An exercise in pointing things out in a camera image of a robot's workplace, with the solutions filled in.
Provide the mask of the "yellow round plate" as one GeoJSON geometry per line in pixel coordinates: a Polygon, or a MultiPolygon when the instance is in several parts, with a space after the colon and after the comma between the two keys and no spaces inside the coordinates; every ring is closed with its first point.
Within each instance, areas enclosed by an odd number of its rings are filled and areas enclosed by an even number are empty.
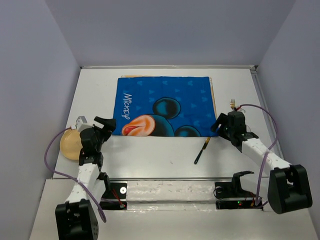
{"type": "Polygon", "coordinates": [[[59,146],[65,158],[71,161],[79,161],[80,151],[83,146],[80,133],[76,129],[66,130],[60,139],[59,146]]]}

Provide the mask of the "gold fork black handle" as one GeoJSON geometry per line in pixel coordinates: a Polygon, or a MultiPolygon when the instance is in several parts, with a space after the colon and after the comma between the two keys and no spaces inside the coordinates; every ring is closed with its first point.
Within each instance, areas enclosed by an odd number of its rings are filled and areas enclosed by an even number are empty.
{"type": "Polygon", "coordinates": [[[231,108],[231,110],[232,110],[233,112],[236,112],[236,111],[237,111],[236,101],[235,101],[234,98],[230,100],[230,108],[231,108]]]}

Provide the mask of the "gold knife black handle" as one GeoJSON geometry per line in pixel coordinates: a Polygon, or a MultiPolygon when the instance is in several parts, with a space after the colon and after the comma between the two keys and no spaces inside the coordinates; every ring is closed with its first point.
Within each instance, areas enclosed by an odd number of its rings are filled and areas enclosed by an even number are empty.
{"type": "Polygon", "coordinates": [[[208,146],[208,143],[210,142],[210,139],[211,139],[211,137],[207,137],[207,138],[206,138],[206,140],[205,140],[205,142],[204,142],[201,150],[199,151],[197,157],[195,158],[195,160],[194,160],[194,162],[193,162],[195,165],[199,162],[203,151],[206,149],[206,147],[208,146]]]}

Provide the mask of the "blue Mickey cloth placemat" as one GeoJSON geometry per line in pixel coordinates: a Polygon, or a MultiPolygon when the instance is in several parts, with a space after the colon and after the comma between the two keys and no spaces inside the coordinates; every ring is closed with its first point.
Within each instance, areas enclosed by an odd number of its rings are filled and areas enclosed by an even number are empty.
{"type": "Polygon", "coordinates": [[[121,77],[113,118],[116,136],[215,137],[211,78],[193,76],[121,77]]]}

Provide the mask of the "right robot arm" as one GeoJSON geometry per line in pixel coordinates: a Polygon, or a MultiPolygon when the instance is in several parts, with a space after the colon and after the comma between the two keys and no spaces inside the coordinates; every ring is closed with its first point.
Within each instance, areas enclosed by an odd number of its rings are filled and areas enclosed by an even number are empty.
{"type": "Polygon", "coordinates": [[[292,165],[273,153],[253,132],[247,131],[245,115],[240,111],[221,113],[211,131],[228,140],[254,161],[269,176],[265,199],[277,214],[307,209],[313,205],[307,170],[292,165]]]}

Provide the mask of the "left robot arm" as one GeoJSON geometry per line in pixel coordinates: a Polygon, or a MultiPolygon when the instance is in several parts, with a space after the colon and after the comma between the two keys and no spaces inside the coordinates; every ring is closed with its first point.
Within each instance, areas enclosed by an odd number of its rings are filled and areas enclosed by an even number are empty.
{"type": "Polygon", "coordinates": [[[73,188],[64,203],[55,208],[55,219],[60,240],[96,240],[99,236],[98,218],[107,221],[100,205],[111,191],[111,183],[102,171],[103,144],[116,129],[115,119],[96,116],[94,121],[102,126],[90,125],[84,116],[78,117],[75,128],[79,132],[78,174],[73,177],[73,188]]]}

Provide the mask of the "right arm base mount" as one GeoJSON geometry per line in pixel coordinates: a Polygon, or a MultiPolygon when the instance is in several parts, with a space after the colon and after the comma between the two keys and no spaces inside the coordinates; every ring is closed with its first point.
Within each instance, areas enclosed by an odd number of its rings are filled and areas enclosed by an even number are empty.
{"type": "Polygon", "coordinates": [[[256,194],[253,190],[243,188],[246,178],[254,176],[250,170],[240,171],[233,174],[229,181],[216,181],[213,195],[216,198],[217,210],[241,210],[241,209],[264,209],[262,201],[255,204],[256,194]]]}

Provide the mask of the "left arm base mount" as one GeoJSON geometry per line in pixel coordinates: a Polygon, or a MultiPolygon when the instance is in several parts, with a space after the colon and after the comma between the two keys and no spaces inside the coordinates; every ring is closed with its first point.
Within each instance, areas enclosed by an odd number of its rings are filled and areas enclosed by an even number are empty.
{"type": "Polygon", "coordinates": [[[108,175],[105,175],[102,180],[105,185],[100,206],[105,211],[124,211],[127,209],[127,193],[128,182],[119,180],[110,180],[108,175]]]}

